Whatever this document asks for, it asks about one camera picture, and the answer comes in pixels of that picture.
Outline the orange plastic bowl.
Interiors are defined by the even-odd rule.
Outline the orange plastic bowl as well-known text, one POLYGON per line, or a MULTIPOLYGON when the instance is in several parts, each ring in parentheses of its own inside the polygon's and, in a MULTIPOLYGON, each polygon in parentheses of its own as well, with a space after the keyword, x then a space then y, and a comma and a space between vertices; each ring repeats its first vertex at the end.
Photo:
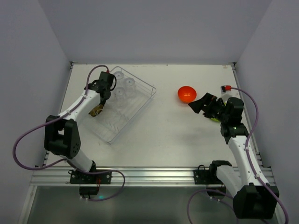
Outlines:
POLYGON ((193 102, 197 97, 196 90, 191 86, 182 86, 178 89, 178 98, 183 103, 193 102))

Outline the yellow patterned plate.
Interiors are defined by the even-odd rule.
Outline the yellow patterned plate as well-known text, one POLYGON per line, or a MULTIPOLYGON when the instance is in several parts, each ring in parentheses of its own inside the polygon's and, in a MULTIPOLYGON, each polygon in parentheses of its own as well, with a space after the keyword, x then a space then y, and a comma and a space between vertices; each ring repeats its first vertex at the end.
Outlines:
POLYGON ((100 105, 97 105, 96 107, 94 107, 90 112, 89 112, 89 115, 91 115, 92 117, 96 117, 98 116, 102 110, 103 110, 103 105, 100 104, 100 105))

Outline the lime green plate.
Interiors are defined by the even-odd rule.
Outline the lime green plate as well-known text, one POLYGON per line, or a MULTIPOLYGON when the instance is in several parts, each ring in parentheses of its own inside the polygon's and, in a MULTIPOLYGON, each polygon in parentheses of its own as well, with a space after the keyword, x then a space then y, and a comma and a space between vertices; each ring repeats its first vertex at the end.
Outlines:
POLYGON ((216 118, 210 118, 212 121, 214 121, 214 122, 218 122, 218 123, 220 123, 220 121, 218 120, 218 119, 216 119, 216 118))

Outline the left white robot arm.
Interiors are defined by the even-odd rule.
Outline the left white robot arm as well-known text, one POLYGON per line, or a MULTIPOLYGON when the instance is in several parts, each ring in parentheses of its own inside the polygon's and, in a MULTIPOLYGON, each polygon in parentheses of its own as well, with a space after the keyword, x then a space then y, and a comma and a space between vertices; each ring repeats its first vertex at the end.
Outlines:
POLYGON ((50 115, 46 119, 44 148, 66 159, 76 169, 92 172, 95 164, 81 149, 78 126, 92 109, 106 103, 115 87, 115 75, 102 71, 69 108, 57 116, 50 115))

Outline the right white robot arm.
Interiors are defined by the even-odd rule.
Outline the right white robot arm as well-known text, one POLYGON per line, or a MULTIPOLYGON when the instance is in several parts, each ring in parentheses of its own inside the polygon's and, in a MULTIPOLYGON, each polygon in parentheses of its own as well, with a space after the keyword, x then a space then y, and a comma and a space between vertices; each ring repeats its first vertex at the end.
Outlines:
POLYGON ((271 186, 262 173, 253 153, 246 126, 242 123, 244 102, 229 97, 227 102, 206 93, 201 99, 188 104, 195 113, 217 119, 221 135, 232 151, 239 174, 227 161, 213 161, 211 174, 220 180, 233 198, 233 209, 239 219, 271 219, 277 205, 279 190, 271 186))

